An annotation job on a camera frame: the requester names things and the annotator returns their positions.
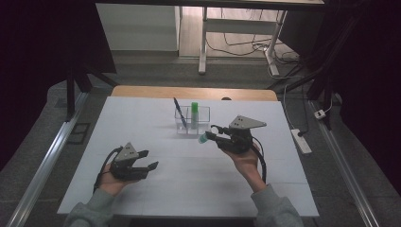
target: person's left hand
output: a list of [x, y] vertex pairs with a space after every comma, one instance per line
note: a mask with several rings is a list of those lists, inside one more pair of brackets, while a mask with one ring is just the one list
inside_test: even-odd
[[107, 164], [103, 169], [103, 175], [101, 177], [99, 188], [103, 189], [104, 191], [113, 196], [116, 196], [126, 185], [136, 182], [138, 181], [123, 182], [117, 180], [110, 172], [110, 164]]

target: black cable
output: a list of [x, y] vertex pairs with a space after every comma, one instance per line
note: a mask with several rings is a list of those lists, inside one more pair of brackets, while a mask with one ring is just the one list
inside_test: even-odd
[[251, 51], [251, 52], [249, 52], [249, 53], [245, 53], [245, 54], [236, 54], [236, 53], [232, 53], [232, 52], [229, 52], [229, 51], [225, 51], [225, 50], [213, 48], [213, 47], [209, 44], [209, 42], [207, 41], [207, 39], [206, 39], [206, 43], [207, 43], [207, 46], [209, 46], [209, 48], [211, 48], [212, 50], [219, 51], [219, 52], [223, 52], [223, 53], [226, 53], [226, 54], [235, 55], [235, 56], [246, 56], [246, 55], [250, 55], [250, 54], [252, 54], [252, 53], [254, 53], [254, 52], [257, 51], [257, 49], [254, 49], [253, 51]]
[[306, 114], [306, 106], [305, 106], [305, 99], [304, 99], [304, 84], [301, 86], [301, 92], [302, 92], [302, 101], [303, 101], [303, 106], [304, 106], [304, 113], [305, 113], [305, 122], [306, 122], [306, 130], [305, 131], [300, 131], [300, 134], [303, 135], [309, 131], [309, 122], [307, 120], [307, 114]]
[[282, 55], [281, 58], [279, 58], [279, 57], [277, 56], [277, 53], [276, 53], [275, 51], [273, 51], [273, 53], [274, 53], [274, 59], [275, 59], [277, 62], [281, 63], [281, 64], [299, 63], [299, 60], [285, 60], [285, 59], [283, 58], [283, 55]]
[[277, 22], [277, 19], [278, 19], [278, 14], [280, 13], [280, 10], [277, 10], [277, 14], [276, 14], [276, 22]]
[[99, 188], [100, 179], [101, 179], [101, 177], [103, 176], [103, 174], [110, 172], [110, 171], [103, 172], [103, 169], [104, 169], [104, 167], [107, 165], [107, 162], [109, 161], [110, 157], [112, 157], [112, 155], [113, 155], [114, 153], [117, 153], [117, 152], [121, 151], [122, 148], [123, 148], [123, 147], [115, 148], [112, 152], [110, 152], [110, 154], [107, 156], [106, 160], [104, 160], [104, 163], [103, 163], [103, 165], [101, 166], [101, 169], [100, 169], [100, 171], [99, 171], [99, 173], [97, 174], [97, 177], [96, 177], [96, 182], [95, 182], [95, 184], [94, 184], [94, 193], [95, 193], [95, 191]]
[[[221, 8], [220, 10], [221, 10], [221, 14], [220, 14], [221, 18], [225, 18], [225, 15], [224, 15], [224, 12], [223, 12], [223, 8]], [[263, 14], [263, 10], [260, 11], [259, 21], [262, 19], [262, 14]], [[252, 44], [253, 50], [259, 50], [261, 47], [269, 47], [269, 44], [261, 44], [261, 43], [259, 43], [259, 42], [264, 42], [264, 41], [270, 41], [270, 40], [271, 40], [271, 39], [265, 39], [265, 40], [256, 41], [256, 40], [255, 40], [256, 35], [253, 34], [253, 40], [250, 41], [250, 42], [229, 44], [228, 41], [227, 41], [226, 33], [223, 33], [223, 36], [224, 36], [224, 41], [225, 41], [225, 43], [226, 43], [227, 45], [229, 45], [229, 46], [241, 45], [241, 44]]]
[[300, 63], [296, 64], [289, 72], [284, 76], [285, 78], [291, 78], [293, 75], [297, 74], [301, 69], [303, 69], [304, 66], [301, 65]]
[[264, 183], [266, 183], [266, 162], [265, 159], [263, 158], [262, 154], [260, 154], [259, 150], [257, 150], [257, 148], [252, 145], [251, 146], [253, 152], [257, 155], [257, 157], [259, 158], [260, 161], [260, 165], [262, 166], [262, 180]]
[[262, 156], [265, 157], [265, 151], [263, 151], [263, 146], [262, 146], [262, 144], [260, 143], [260, 141], [259, 141], [258, 139], [256, 139], [255, 137], [252, 137], [252, 139], [254, 139], [254, 140], [257, 141], [257, 143], [258, 143], [259, 146], [260, 146], [260, 149], [262, 150]]
[[346, 28], [346, 24], [340, 26], [337, 31], [335, 31], [328, 42], [321, 45], [315, 53], [312, 55], [302, 59], [302, 63], [311, 63], [312, 61], [320, 61], [322, 58], [320, 56], [327, 50], [327, 48], [332, 44], [341, 34], [342, 31]]

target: cable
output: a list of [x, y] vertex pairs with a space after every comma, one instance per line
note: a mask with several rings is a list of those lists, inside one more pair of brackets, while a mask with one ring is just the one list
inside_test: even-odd
[[260, 149], [262, 150], [262, 156], [265, 157], [265, 151], [263, 151], [263, 146], [262, 146], [262, 144], [260, 143], [260, 141], [259, 141], [258, 139], [256, 139], [255, 137], [252, 137], [252, 139], [254, 139], [254, 140], [257, 141], [257, 143], [258, 143], [259, 146], [260, 146]]
[[302, 102], [303, 102], [304, 114], [305, 114], [306, 130], [305, 131], [300, 131], [298, 133], [298, 136], [302, 136], [303, 134], [305, 134], [305, 133], [307, 133], [309, 131], [309, 122], [307, 120], [306, 106], [305, 106], [305, 99], [304, 99], [304, 84], [301, 86], [301, 92], [302, 92]]
[[286, 118], [287, 118], [287, 121], [288, 121], [288, 123], [291, 125], [291, 127], [295, 130], [295, 127], [294, 127], [294, 125], [292, 125], [292, 122], [291, 122], [291, 120], [289, 119], [289, 117], [288, 117], [288, 112], [287, 112], [287, 105], [286, 105], [286, 91], [287, 91], [287, 86], [288, 86], [288, 84], [286, 85], [286, 87], [284, 88], [284, 97], [283, 97], [283, 102], [284, 102], [284, 111], [285, 111], [285, 113], [286, 113]]
[[209, 46], [209, 48], [211, 48], [212, 50], [219, 51], [219, 52], [223, 52], [223, 53], [226, 53], [226, 54], [235, 55], [235, 56], [246, 56], [246, 55], [250, 55], [250, 54], [252, 54], [252, 53], [254, 53], [254, 52], [257, 51], [257, 49], [254, 49], [253, 51], [251, 51], [251, 52], [249, 52], [249, 53], [245, 53], [245, 54], [236, 54], [236, 53], [229, 52], [229, 51], [226, 51], [226, 50], [213, 48], [213, 47], [209, 44], [209, 42], [207, 41], [207, 38], [206, 38], [206, 43], [207, 43], [207, 45]]
[[333, 106], [333, 98], [330, 99], [330, 107], [324, 112], [326, 113], [326, 112], [330, 111], [332, 106]]
[[[225, 18], [223, 8], [220, 8], [220, 11], [221, 11], [221, 13], [220, 13], [221, 18]], [[253, 15], [251, 16], [250, 20], [254, 17], [254, 12], [255, 12], [255, 9], [253, 9]], [[260, 11], [259, 21], [260, 21], [261, 18], [262, 18], [262, 14], [263, 14], [263, 9]], [[225, 41], [225, 43], [226, 43], [227, 45], [229, 45], [229, 46], [241, 45], [241, 44], [251, 44], [251, 45], [252, 45], [252, 48], [253, 48], [253, 50], [254, 50], [253, 52], [259, 51], [259, 50], [261, 50], [261, 48], [263, 48], [263, 47], [269, 47], [269, 44], [263, 44], [263, 43], [259, 43], [259, 42], [264, 42], [264, 41], [270, 41], [270, 40], [271, 40], [271, 39], [265, 39], [265, 40], [256, 41], [256, 40], [255, 40], [256, 35], [253, 34], [253, 40], [250, 41], [250, 42], [229, 44], [228, 41], [227, 41], [226, 33], [223, 33], [223, 36], [224, 36], [224, 41]], [[212, 48], [212, 47], [210, 46], [210, 44], [208, 44], [208, 45], [209, 45], [209, 47], [210, 47], [211, 49], [213, 49], [213, 50], [217, 50], [217, 51], [220, 51], [220, 52], [224, 52], [224, 53], [231, 54], [231, 55], [236, 55], [236, 56], [245, 56], [245, 55], [249, 55], [249, 54], [252, 54], [252, 53], [253, 53], [253, 52], [250, 52], [250, 53], [246, 53], [246, 54], [236, 54], [236, 53], [229, 52], [229, 51], [222, 50], [222, 49], [215, 49], [215, 48]]]
[[254, 17], [254, 13], [256, 12], [256, 9], [247, 9], [247, 11], [249, 11], [249, 10], [252, 11], [252, 14], [251, 14], [250, 19], [248, 19], [248, 20], [251, 20], [251, 19], [253, 19], [253, 17]]
[[[295, 72], [292, 72], [292, 73], [291, 73], [291, 71], [294, 70], [294, 69], [295, 69], [296, 67], [298, 67], [298, 66], [301, 66], [301, 68], [299, 68], [299, 69], [297, 69]], [[297, 64], [297, 65], [295, 65], [285, 76], [283, 76], [283, 77], [275, 77], [275, 76], [271, 73], [270, 64], [269, 64], [268, 73], [269, 73], [269, 76], [270, 76], [271, 78], [273, 78], [273, 79], [301, 78], [301, 76], [292, 76], [292, 75], [298, 73], [303, 67], [304, 67], [303, 65]]]
[[254, 145], [251, 146], [251, 149], [257, 155], [257, 157], [259, 158], [260, 165], [262, 166], [262, 180], [263, 180], [264, 183], [266, 183], [266, 162], [265, 162], [265, 158], [260, 154], [259, 150], [257, 150], [257, 148]]
[[288, 53], [295, 53], [295, 51], [284, 52], [283, 54], [281, 54], [281, 58], [279, 58], [279, 57], [277, 56], [277, 53], [276, 53], [275, 50], [273, 51], [273, 53], [274, 53], [274, 59], [275, 59], [276, 61], [278, 61], [279, 63], [281, 63], [281, 64], [299, 63], [299, 59], [285, 59], [285, 58], [283, 57], [285, 54], [288, 54]]
[[276, 22], [278, 22], [278, 14], [280, 13], [280, 10], [277, 10], [277, 14], [276, 14]]
[[101, 169], [100, 169], [99, 173], [97, 174], [96, 181], [95, 181], [95, 184], [94, 184], [94, 192], [93, 192], [93, 193], [95, 193], [95, 191], [96, 191], [96, 190], [99, 188], [99, 186], [100, 186], [101, 176], [103, 176], [103, 174], [105, 174], [105, 173], [110, 172], [110, 171], [103, 172], [103, 169], [104, 169], [104, 167], [106, 166], [107, 162], [109, 161], [110, 157], [112, 157], [112, 155], [113, 155], [114, 153], [117, 153], [117, 152], [121, 151], [122, 149], [123, 149], [123, 147], [115, 148], [112, 152], [110, 152], [110, 154], [107, 156], [106, 160], [104, 160], [104, 163], [103, 163], [103, 165], [101, 166]]
[[342, 31], [345, 29], [345, 27], [346, 27], [346, 24], [344, 24], [343, 26], [339, 27], [338, 30], [332, 35], [332, 37], [330, 38], [330, 40], [328, 42], [326, 42], [325, 44], [321, 45], [319, 47], [319, 49], [317, 51], [315, 51], [315, 53], [313, 53], [312, 55], [304, 58], [302, 60], [302, 62], [303, 63], [307, 63], [307, 62], [311, 62], [311, 61], [320, 61], [322, 58], [319, 58], [319, 56], [322, 53], [324, 53], [324, 51], [327, 49], [327, 47], [339, 37], [339, 35], [342, 33]]

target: gray sleeve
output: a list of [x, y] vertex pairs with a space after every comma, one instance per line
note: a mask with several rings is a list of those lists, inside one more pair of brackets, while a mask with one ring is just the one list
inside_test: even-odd
[[287, 197], [280, 198], [271, 185], [251, 195], [257, 208], [256, 226], [304, 226]]
[[68, 215], [64, 227], [86, 227], [109, 225], [113, 218], [114, 197], [98, 189], [87, 204], [78, 203]]

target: transparent box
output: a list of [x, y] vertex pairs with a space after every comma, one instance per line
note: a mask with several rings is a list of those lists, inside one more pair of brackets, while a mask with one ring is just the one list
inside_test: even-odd
[[183, 120], [186, 123], [186, 127], [183, 124], [180, 113], [175, 110], [175, 121], [177, 126], [178, 134], [204, 134], [209, 129], [210, 122], [210, 108], [199, 106], [198, 107], [198, 120], [192, 121], [192, 113], [190, 106], [180, 106], [183, 114]]

